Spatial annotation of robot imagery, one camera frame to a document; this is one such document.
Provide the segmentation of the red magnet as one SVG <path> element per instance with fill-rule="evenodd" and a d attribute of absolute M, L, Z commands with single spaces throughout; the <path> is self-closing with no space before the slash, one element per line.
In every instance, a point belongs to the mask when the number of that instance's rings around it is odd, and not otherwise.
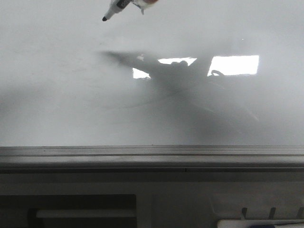
<path fill-rule="evenodd" d="M 133 5 L 138 7 L 141 11 L 141 14 L 144 15 L 144 11 L 153 6 L 158 0 L 132 0 Z"/>

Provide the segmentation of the white eraser tray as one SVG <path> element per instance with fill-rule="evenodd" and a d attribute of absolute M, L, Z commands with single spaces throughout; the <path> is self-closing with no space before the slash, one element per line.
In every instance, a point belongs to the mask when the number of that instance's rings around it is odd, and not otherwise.
<path fill-rule="evenodd" d="M 291 226 L 304 222 L 303 194 L 213 194 L 210 200 L 219 228 Z"/>

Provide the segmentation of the white whiteboard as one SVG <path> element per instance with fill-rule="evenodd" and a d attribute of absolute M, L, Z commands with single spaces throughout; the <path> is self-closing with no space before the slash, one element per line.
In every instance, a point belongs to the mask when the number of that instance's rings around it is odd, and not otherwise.
<path fill-rule="evenodd" d="M 109 5 L 1 1 L 1 146 L 303 145 L 303 1 Z"/>

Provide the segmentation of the grey aluminium whiteboard frame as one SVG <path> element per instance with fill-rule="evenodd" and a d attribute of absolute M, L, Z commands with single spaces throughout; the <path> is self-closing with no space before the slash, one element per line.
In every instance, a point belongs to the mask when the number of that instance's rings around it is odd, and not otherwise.
<path fill-rule="evenodd" d="M 302 169 L 302 146 L 122 145 L 1 147 L 1 171 Z"/>

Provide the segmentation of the white black whiteboard marker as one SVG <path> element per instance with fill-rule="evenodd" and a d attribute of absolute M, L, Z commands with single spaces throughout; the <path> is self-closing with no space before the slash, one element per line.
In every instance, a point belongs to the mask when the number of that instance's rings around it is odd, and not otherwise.
<path fill-rule="evenodd" d="M 110 3 L 108 11 L 102 18 L 102 21 L 109 20 L 114 14 L 118 14 L 123 11 L 129 4 L 130 0 L 113 0 Z"/>

